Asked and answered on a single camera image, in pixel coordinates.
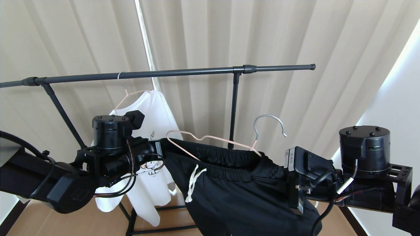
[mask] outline white drawstring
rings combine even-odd
[[[195,187],[195,181],[197,181],[197,178],[203,173],[204,171],[207,171],[207,169],[202,169],[197,175],[195,174],[198,169],[198,165],[195,166],[194,171],[191,174],[191,177],[189,178],[189,185],[188,185],[188,196],[185,199],[185,202],[192,202],[192,192],[194,191]]]

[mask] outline elastic waistband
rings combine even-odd
[[[249,182],[253,176],[262,178],[283,177],[283,171],[279,171],[279,166],[274,164],[263,152],[260,152],[262,157],[259,157],[253,151],[232,150],[177,139],[172,140],[201,161],[190,157],[167,139],[162,139],[160,142],[165,157],[207,168],[207,173],[214,178]]]

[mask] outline robotic arm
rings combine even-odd
[[[40,152],[1,132],[0,191],[42,201],[60,213],[79,210],[92,197],[125,194],[131,187],[111,194],[95,194],[95,190],[123,178],[135,181],[135,173],[146,162],[164,162],[159,141],[131,136],[143,119],[139,111],[94,117],[94,146],[78,150],[73,163],[55,162],[48,151]],[[303,148],[286,151],[287,178],[279,186],[288,195],[290,209],[302,214],[305,199],[330,202],[316,224],[334,204],[388,212],[393,214],[393,227],[420,236],[420,186],[411,196],[412,168],[390,163],[389,130],[354,126],[339,133],[343,170]],[[396,192],[393,183],[397,183]]]

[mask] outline white wall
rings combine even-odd
[[[357,125],[373,125],[391,131],[391,163],[412,166],[413,188],[420,184],[420,24],[372,104]],[[340,158],[339,152],[334,162]],[[392,214],[352,209],[372,236],[410,235],[393,228]]]
[[[15,195],[0,192],[0,224],[6,219],[17,202],[18,198]]]

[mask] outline beige curtain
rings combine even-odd
[[[141,0],[157,69],[294,65],[315,71],[242,75],[235,141],[282,163],[292,146],[331,158],[338,130],[354,125],[420,17],[420,1]],[[160,79],[181,128],[228,138],[232,75]],[[224,145],[208,141],[211,144]]]
[[[242,75],[235,141],[282,163],[294,145],[332,157],[337,132],[354,125],[386,78],[420,17],[420,1],[140,1],[158,70],[317,64],[315,71]],[[120,71],[149,65],[134,0],[0,1],[0,80]],[[123,80],[129,92],[150,79]],[[228,138],[232,75],[159,78],[183,130]],[[93,116],[124,97],[117,81],[52,85],[89,144]],[[0,128],[56,160],[78,145],[41,87],[0,91]],[[133,102],[130,98],[125,105]],[[219,142],[206,141],[215,145]]]

